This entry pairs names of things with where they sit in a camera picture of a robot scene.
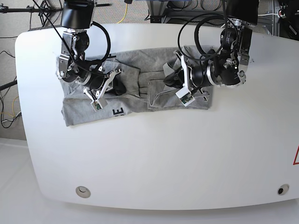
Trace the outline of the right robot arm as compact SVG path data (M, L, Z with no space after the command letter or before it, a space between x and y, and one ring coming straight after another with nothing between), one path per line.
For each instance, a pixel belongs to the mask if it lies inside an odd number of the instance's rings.
M112 72L104 73L100 70L102 64L112 58L110 54L111 40L107 30L93 21L95 0L66 0L64 1L61 26L66 28L62 35L61 54L58 61L58 74L66 83L76 82L84 86L93 95L107 84L105 90L116 96L126 93L124 84L114 77ZM87 29L92 25L100 28L107 41L105 55L99 59L86 60L85 51L89 47L90 38Z

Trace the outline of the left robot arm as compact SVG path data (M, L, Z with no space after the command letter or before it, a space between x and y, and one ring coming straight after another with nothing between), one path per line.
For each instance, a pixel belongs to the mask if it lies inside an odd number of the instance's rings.
M194 91L209 86L235 87L246 81L246 71L249 64L249 49L252 38L252 26L257 25L257 0L224 0L223 13L204 13L188 20L186 24L201 18L194 30L195 46L200 58L187 55L179 47L181 62L187 59L197 61L198 65L188 65L187 71L177 69L164 79L164 84L180 89L186 84L184 78L190 83ZM206 52L200 44L199 30L209 21L224 22L224 29L220 36L220 47L217 50Z

